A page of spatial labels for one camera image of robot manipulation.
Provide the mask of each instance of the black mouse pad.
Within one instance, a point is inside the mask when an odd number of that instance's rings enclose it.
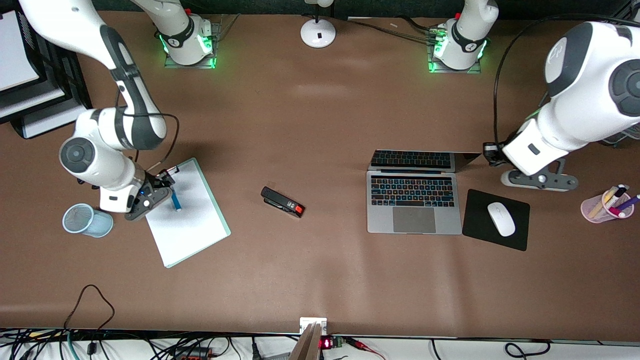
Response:
[[[515,233],[504,237],[495,228],[487,206],[493,202],[501,202],[507,208],[516,225]],[[512,249],[527,250],[529,236],[529,212],[531,207],[526,202],[520,202],[490,193],[470,189],[467,193],[467,207],[462,234]]]

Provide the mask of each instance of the mesh pen cup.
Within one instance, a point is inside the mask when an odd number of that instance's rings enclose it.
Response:
[[[87,204],[76,204],[62,216],[62,227],[72,234],[101,238],[111,231],[113,218]]]
[[[603,193],[602,195],[586,199],[582,202],[582,204],[580,205],[580,210],[582,211],[582,216],[584,216],[585,219],[594,224],[599,224],[601,222],[609,220],[625,219],[630,217],[631,214],[634,213],[635,205],[631,205],[628,208],[620,211],[621,213],[625,214],[625,217],[617,217],[614,213],[612,213],[608,208],[605,207],[604,197],[606,194],[607,192]],[[631,199],[631,197],[624,193],[618,200],[613,203],[611,207],[615,208],[616,206],[621,205],[623,202],[629,199]],[[598,213],[593,218],[589,217],[591,211],[598,205],[600,206],[600,211],[598,211]]]

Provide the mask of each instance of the laptop trackpad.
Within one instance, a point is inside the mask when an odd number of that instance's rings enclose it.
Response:
[[[433,208],[394,208],[394,233],[436,232]]]

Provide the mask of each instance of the laptop keyboard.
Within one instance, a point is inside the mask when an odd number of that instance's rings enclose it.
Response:
[[[378,167],[451,168],[451,153],[376,150],[373,153],[371,165]]]
[[[372,176],[371,205],[432,206],[451,208],[453,183],[450,177]]]

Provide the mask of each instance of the brown table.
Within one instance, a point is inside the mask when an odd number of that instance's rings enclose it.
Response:
[[[430,74],[421,45],[339,20],[335,43],[311,49],[299,37],[306,19],[286,15],[240,16],[215,70],[164,70],[144,13],[102,16],[160,109],[181,119],[167,164],[198,159],[232,235],[166,269],[144,220],[116,215],[99,240],[67,234],[69,206],[98,204],[59,164],[72,127],[22,140],[2,126],[0,326],[62,326],[94,283],[116,308],[113,328],[295,332],[299,317],[325,316],[340,333],[640,341],[640,222],[592,225],[579,211],[612,184],[640,189],[638,143],[567,156],[580,186],[566,193],[505,187],[507,168],[482,159],[462,172],[462,204],[469,188],[531,204],[526,252],[464,236],[367,233],[375,149],[480,151],[492,139],[495,68],[522,23],[496,25],[484,71],[471,76]],[[536,108],[543,59],[570,27],[541,26],[514,47],[501,77],[501,136]],[[94,106],[112,106],[107,70],[81,64]],[[265,185],[306,205],[305,216],[265,205]],[[90,292],[71,326],[96,327],[108,314]]]

